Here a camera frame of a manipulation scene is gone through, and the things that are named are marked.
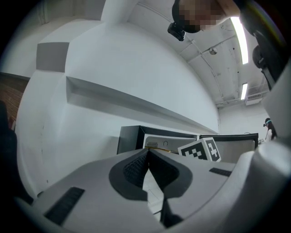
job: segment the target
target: fluorescent light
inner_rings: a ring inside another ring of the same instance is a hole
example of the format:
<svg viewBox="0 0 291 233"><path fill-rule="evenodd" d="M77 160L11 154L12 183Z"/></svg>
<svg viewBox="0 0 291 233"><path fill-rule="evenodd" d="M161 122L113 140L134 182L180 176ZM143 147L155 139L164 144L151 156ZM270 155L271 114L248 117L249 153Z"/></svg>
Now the fluorescent light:
<svg viewBox="0 0 291 233"><path fill-rule="evenodd" d="M247 83L242 85L242 93L241 93L241 100L244 100L246 97L246 91L247 91Z"/></svg>
<svg viewBox="0 0 291 233"><path fill-rule="evenodd" d="M246 64L249 62L249 55L247 52L246 35L244 32L244 28L242 27L239 17L231 17L231 21L236 30L236 35L240 44L242 64Z"/></svg>

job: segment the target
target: brick wall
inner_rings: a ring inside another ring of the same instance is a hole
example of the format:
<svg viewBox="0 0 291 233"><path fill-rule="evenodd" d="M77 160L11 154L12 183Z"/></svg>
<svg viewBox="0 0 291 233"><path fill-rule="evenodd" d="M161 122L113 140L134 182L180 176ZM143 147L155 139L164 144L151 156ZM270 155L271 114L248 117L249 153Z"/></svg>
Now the brick wall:
<svg viewBox="0 0 291 233"><path fill-rule="evenodd" d="M16 77L0 75L0 100L7 107L8 119L16 120L18 107L28 81Z"/></svg>

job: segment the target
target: person wearing blue headband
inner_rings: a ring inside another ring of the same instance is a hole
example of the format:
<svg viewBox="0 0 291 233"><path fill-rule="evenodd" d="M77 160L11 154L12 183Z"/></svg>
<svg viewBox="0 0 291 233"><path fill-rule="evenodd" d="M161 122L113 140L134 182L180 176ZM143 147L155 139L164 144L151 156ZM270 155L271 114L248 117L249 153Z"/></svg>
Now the person wearing blue headband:
<svg viewBox="0 0 291 233"><path fill-rule="evenodd" d="M265 120L264 127L265 126L268 127L268 132L266 135L266 142L269 142L277 137L277 133L276 133L276 130L275 130L274 125L272 123L272 120L270 118L267 118Z"/></svg>

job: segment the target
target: cube with marker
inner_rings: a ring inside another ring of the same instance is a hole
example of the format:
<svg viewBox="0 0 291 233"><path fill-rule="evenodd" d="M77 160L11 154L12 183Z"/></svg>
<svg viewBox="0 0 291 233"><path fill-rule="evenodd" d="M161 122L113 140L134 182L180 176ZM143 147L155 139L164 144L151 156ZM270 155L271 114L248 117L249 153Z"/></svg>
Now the cube with marker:
<svg viewBox="0 0 291 233"><path fill-rule="evenodd" d="M179 155L220 162L221 157L212 137L202 138L196 142L178 148Z"/></svg>

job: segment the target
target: ceiling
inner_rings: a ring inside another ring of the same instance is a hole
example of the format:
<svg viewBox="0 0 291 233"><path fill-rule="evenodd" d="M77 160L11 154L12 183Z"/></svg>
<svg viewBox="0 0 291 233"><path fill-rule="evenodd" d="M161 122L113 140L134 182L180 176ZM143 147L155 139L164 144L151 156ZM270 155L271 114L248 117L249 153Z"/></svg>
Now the ceiling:
<svg viewBox="0 0 291 233"><path fill-rule="evenodd" d="M85 5L91 0L45 0L42 24L63 16L84 17ZM236 32L230 20L210 30L186 34L183 42L167 32L175 0L135 0L128 22L156 35L172 47L200 77L218 108L240 103L242 84L248 83L247 95L266 94L268 85L263 74L252 61L252 51L257 42L246 30L249 63L243 65ZM209 49L215 47L216 55Z"/></svg>

